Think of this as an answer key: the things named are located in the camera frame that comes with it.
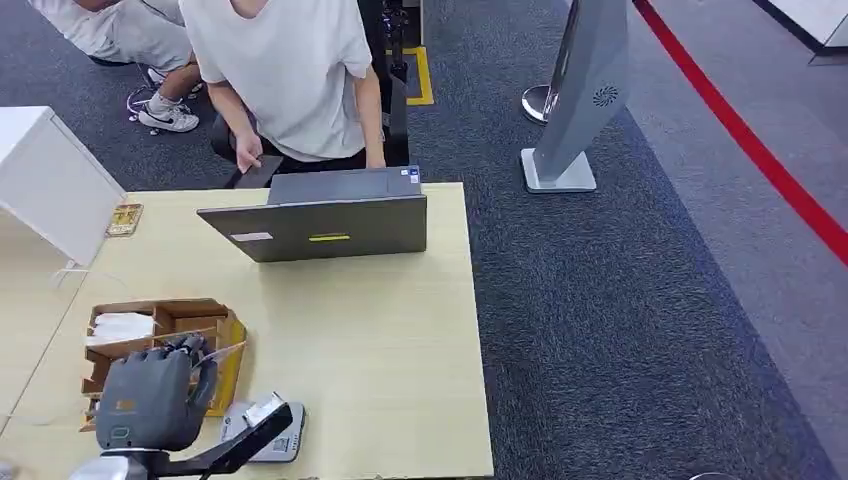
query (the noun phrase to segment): cardboard box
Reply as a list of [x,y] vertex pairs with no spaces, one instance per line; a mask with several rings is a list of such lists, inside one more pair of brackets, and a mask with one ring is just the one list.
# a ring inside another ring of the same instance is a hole
[[[151,315],[156,322],[153,336],[85,347],[85,358],[92,363],[92,371],[91,376],[82,381],[82,394],[89,399],[89,414],[86,415],[85,425],[80,431],[94,430],[94,417],[90,412],[94,412],[100,394],[103,393],[103,384],[114,360],[126,357],[132,352],[164,346],[165,342],[182,333],[202,333],[214,350],[241,343],[247,338],[247,330],[236,314],[226,305],[210,298],[97,305],[91,311],[86,335],[92,333],[94,320],[101,313],[129,312]],[[207,416],[223,417],[226,414],[236,391],[243,352],[244,348],[240,348],[219,364],[218,383],[215,395],[209,402]]]

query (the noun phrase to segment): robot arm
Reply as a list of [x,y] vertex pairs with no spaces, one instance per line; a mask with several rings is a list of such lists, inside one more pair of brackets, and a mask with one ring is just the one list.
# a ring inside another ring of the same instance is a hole
[[[188,460],[170,461],[168,452],[183,450],[197,439],[215,391],[217,366],[201,361],[208,353],[203,337],[190,335],[115,362],[97,411],[97,440],[103,452],[71,480],[234,473],[291,425],[291,409],[273,394],[245,412],[248,428],[236,437]],[[200,365],[200,374],[190,392],[195,365]]]

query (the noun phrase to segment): gray carpet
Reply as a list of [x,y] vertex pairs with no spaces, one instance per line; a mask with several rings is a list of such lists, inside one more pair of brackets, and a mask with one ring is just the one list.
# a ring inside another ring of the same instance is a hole
[[[848,65],[808,66],[810,51],[751,1],[651,2],[782,164],[848,226]],[[632,13],[630,112],[822,446],[848,478],[848,269]]]
[[[223,183],[203,131],[128,124],[132,70],[21,3],[0,20],[0,105],[52,105],[127,188]],[[437,103],[410,117],[425,179],[466,186],[497,478],[838,478],[628,112],[589,152],[596,193],[525,193],[540,130],[517,98],[549,74],[562,9],[429,2]]]

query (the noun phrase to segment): laptop lid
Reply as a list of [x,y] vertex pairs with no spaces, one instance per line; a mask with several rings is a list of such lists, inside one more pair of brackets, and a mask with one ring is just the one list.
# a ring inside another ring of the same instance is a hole
[[257,262],[427,248],[424,195],[204,209],[197,214]]

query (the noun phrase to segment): wooden table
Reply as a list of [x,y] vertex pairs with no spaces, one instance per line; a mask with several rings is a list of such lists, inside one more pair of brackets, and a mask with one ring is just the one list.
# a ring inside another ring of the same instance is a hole
[[[236,478],[491,476],[462,186],[425,192],[425,253],[278,264],[254,263],[195,214],[262,204],[267,190],[131,194],[145,206],[138,230],[103,245],[0,436],[0,455],[29,480],[66,478],[98,454],[94,435],[77,433],[93,305],[211,297],[248,329],[236,398],[276,390],[308,411],[295,463],[248,466]],[[219,424],[208,419],[190,452],[217,441]]]

